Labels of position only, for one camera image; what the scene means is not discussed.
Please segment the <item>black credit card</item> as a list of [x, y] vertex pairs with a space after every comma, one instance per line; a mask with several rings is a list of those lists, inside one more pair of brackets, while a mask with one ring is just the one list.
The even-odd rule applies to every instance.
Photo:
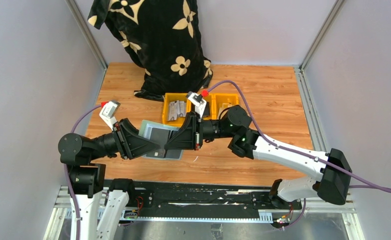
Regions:
[[183, 151], [177, 149], [158, 149], [148, 152], [144, 157], [152, 159], [172, 159], [179, 160], [182, 156]]
[[156, 128], [156, 127], [153, 127], [151, 129], [151, 133], [150, 133], [150, 137], [149, 139], [154, 141], [154, 142], [158, 142], [158, 143], [166, 143], [170, 136], [171, 136], [171, 130], [169, 129], [163, 129], [163, 128]]

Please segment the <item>green leather card holder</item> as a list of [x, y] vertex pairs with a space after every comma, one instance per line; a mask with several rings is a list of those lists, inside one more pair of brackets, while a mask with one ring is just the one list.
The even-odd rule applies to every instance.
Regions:
[[158, 144], [160, 148], [143, 155], [145, 159], [154, 160], [180, 160], [183, 150], [164, 148], [167, 141], [179, 130], [176, 126], [161, 124], [153, 121], [143, 120], [139, 129], [139, 135]]

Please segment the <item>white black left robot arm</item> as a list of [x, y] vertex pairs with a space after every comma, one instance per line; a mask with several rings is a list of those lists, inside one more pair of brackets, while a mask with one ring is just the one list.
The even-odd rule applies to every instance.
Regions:
[[143, 207], [153, 204], [152, 191], [137, 190], [132, 179], [115, 178], [109, 184], [105, 208], [100, 214], [106, 165], [92, 161], [117, 155], [132, 160], [159, 147], [140, 136], [127, 118], [113, 123], [110, 133], [93, 139], [72, 132], [59, 140], [58, 151], [61, 163], [65, 164], [71, 202], [70, 239], [112, 240], [124, 217], [125, 207], [136, 208], [131, 214], [136, 219]]

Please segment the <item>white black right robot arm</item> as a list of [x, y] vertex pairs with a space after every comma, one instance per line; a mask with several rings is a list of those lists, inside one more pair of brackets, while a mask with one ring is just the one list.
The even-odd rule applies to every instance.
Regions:
[[203, 143], [230, 138], [228, 148], [238, 157], [274, 162], [305, 174], [297, 179], [275, 180], [269, 193], [272, 207], [281, 209], [294, 200], [314, 197], [339, 206], [346, 203], [352, 170], [341, 150], [315, 151], [274, 139], [265, 140], [250, 128], [251, 122], [251, 117], [239, 105], [214, 120], [202, 120], [197, 113], [190, 112], [164, 148], [196, 151]]

